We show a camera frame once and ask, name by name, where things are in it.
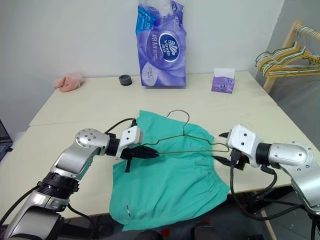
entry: pink cloth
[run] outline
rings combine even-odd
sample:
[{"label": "pink cloth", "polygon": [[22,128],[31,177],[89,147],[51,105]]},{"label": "pink cloth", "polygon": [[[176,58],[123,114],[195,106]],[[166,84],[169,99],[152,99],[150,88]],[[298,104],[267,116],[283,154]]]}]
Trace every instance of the pink cloth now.
[{"label": "pink cloth", "polygon": [[65,93],[79,88],[83,82],[84,79],[80,74],[67,73],[64,77],[54,80],[52,86]]}]

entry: logo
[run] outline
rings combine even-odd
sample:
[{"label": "logo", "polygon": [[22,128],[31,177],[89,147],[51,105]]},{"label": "logo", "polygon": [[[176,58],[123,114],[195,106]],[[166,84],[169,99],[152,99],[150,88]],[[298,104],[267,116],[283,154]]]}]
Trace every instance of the logo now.
[{"label": "logo", "polygon": [[172,11],[177,11],[177,5],[175,3],[172,4]]},{"label": "logo", "polygon": [[159,45],[163,58],[167,62],[175,61],[179,56],[179,45],[170,33],[162,33],[159,37]]}]

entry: white table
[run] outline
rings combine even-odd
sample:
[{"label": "white table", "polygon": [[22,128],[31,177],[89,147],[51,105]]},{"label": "white table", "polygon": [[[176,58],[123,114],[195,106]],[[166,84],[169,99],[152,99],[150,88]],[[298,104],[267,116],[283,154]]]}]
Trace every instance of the white table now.
[{"label": "white table", "polygon": [[[320,152],[249,73],[237,72],[232,94],[211,92],[211,76],[189,75],[186,89],[145,89],[138,82],[123,87],[116,78],[97,78],[87,80],[74,92],[54,92],[31,122],[34,126],[26,131],[0,167],[0,216],[45,177],[60,153],[72,144],[79,130],[95,128],[103,131],[124,118],[137,117],[139,110],[166,115],[170,110],[184,109],[190,113],[191,123],[202,126],[213,136],[242,124],[266,143],[297,141],[309,145],[320,164]],[[180,112],[170,117],[180,121],[186,119]],[[120,134],[127,126],[123,123],[114,132]],[[217,137],[215,141],[225,142],[225,139]],[[109,212],[112,165],[115,163],[110,156],[95,157],[80,182],[79,192],[71,196],[71,204],[75,209],[88,215]],[[215,161],[215,170],[224,182],[229,183],[228,167]],[[284,172],[277,170],[277,173],[276,186],[290,183],[290,178]],[[243,172],[235,171],[234,188],[236,192],[261,189],[272,178],[247,165]],[[76,216],[68,210],[62,214],[66,218]]]}]

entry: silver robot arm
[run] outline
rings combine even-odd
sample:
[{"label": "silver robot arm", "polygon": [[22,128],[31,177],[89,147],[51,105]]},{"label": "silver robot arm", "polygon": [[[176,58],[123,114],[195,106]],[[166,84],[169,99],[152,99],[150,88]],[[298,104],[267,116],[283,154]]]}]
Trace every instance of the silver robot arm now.
[{"label": "silver robot arm", "polygon": [[320,215],[320,166],[311,148],[295,141],[289,144],[263,143],[254,132],[242,125],[233,127],[226,143],[244,153],[254,168],[266,164],[285,171],[291,177],[292,187],[306,210]]},{"label": "silver robot arm", "polygon": [[[15,215],[4,239],[56,239],[64,223],[64,218],[57,212],[65,210],[69,197],[78,191],[79,181],[90,167],[94,156],[104,154],[116,156],[116,159],[135,157],[126,151],[128,146],[136,146],[142,141],[139,127],[133,126],[122,133],[121,139],[95,129],[84,129],[75,135],[73,144],[67,148],[51,167],[47,176],[39,181],[37,188],[27,198],[22,208]],[[157,156],[151,150],[150,157]]]}]

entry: tissue box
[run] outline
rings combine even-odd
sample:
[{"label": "tissue box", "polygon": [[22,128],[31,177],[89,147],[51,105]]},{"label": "tissue box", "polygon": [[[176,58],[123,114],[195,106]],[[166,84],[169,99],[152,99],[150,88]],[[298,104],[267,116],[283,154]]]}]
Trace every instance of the tissue box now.
[{"label": "tissue box", "polygon": [[232,94],[235,86],[234,68],[215,68],[212,82],[213,92]]},{"label": "tissue box", "polygon": [[174,0],[139,0],[136,39],[141,84],[148,87],[186,85],[184,5]]}]

